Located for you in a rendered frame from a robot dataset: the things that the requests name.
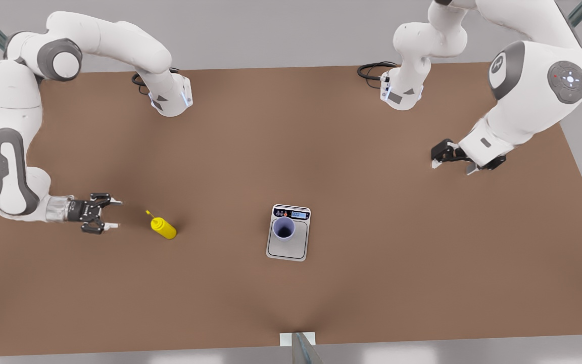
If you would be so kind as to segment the yellow sauce bottle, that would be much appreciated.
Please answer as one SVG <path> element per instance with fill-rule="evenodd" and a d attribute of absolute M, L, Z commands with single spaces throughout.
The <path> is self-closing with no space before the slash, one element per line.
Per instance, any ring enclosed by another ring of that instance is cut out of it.
<path fill-rule="evenodd" d="M 150 222 L 150 227 L 156 233 L 159 233 L 162 237 L 171 240 L 176 237 L 177 231 L 174 226 L 169 222 L 165 221 L 162 217 L 155 217 L 148 210 L 145 211 L 148 216 L 152 218 Z"/>

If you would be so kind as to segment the lavender cup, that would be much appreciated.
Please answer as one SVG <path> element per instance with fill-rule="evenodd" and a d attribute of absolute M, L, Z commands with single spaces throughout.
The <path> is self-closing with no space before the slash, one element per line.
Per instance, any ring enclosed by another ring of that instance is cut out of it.
<path fill-rule="evenodd" d="M 296 230 L 293 219 L 287 216 L 282 216 L 272 223 L 272 233 L 277 240 L 281 242 L 289 241 Z"/>

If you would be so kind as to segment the silver kitchen scale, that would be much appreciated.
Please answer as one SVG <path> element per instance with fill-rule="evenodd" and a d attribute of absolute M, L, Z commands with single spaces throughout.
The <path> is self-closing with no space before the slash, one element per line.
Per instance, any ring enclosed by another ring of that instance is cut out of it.
<path fill-rule="evenodd" d="M 275 219 L 287 216 L 293 219 L 296 226 L 293 237 L 286 242 L 281 242 L 273 236 L 272 223 Z M 309 246 L 309 228 L 312 214 L 310 209 L 299 206 L 275 204 L 272 208 L 268 241 L 266 242 L 266 255 L 269 258 L 303 262 L 307 256 Z"/>

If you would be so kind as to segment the white post foot plate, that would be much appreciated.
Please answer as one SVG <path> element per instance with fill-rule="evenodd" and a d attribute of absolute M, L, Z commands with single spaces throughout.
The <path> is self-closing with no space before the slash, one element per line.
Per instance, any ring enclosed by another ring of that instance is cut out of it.
<path fill-rule="evenodd" d="M 315 332 L 303 332 L 303 335 L 309 341 L 311 345 L 316 345 L 316 333 Z M 292 346 L 293 345 L 294 333 L 281 333 L 279 334 L 280 346 Z"/>

